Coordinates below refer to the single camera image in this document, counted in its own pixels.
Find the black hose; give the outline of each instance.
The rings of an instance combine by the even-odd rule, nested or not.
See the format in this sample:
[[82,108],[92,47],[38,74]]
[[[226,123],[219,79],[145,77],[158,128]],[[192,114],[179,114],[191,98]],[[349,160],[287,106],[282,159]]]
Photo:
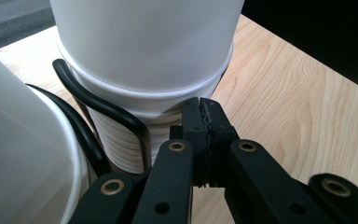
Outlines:
[[87,107],[85,105],[83,105],[80,101],[78,101],[77,99],[75,99],[75,101],[76,101],[76,104],[79,106],[81,112],[83,113],[84,117],[86,117],[86,120],[89,122],[89,125],[91,126],[92,130],[94,130],[94,132],[97,134],[97,137],[98,137],[97,128],[95,127],[94,120],[92,120]]
[[63,59],[55,60],[53,67],[63,86],[71,92],[78,101],[106,115],[108,118],[115,120],[137,136],[141,146],[144,169],[149,169],[152,166],[150,133],[145,124],[127,110],[109,103],[86,90],[73,77],[68,64],[66,64]]
[[72,128],[74,129],[77,142],[83,149],[86,157],[89,159],[89,163],[95,174],[99,177],[101,175],[111,173],[109,160],[106,158],[103,149],[92,133],[89,125],[86,123],[86,121],[83,120],[77,111],[68,105],[68,103],[66,103],[63,99],[54,95],[53,93],[45,91],[31,84],[27,85],[45,94],[52,102],[54,102],[54,104],[60,108],[63,114],[68,118]]

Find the wooden tabletop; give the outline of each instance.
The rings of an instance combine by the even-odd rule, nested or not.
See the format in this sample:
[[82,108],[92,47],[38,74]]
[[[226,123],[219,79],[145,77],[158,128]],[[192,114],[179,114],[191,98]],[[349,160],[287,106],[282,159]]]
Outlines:
[[[23,82],[77,108],[51,63],[61,58],[55,27],[0,49]],[[241,16],[229,68],[213,94],[241,138],[260,143],[308,183],[331,173],[358,186],[358,86]],[[194,189],[193,223],[230,223],[222,189]]]

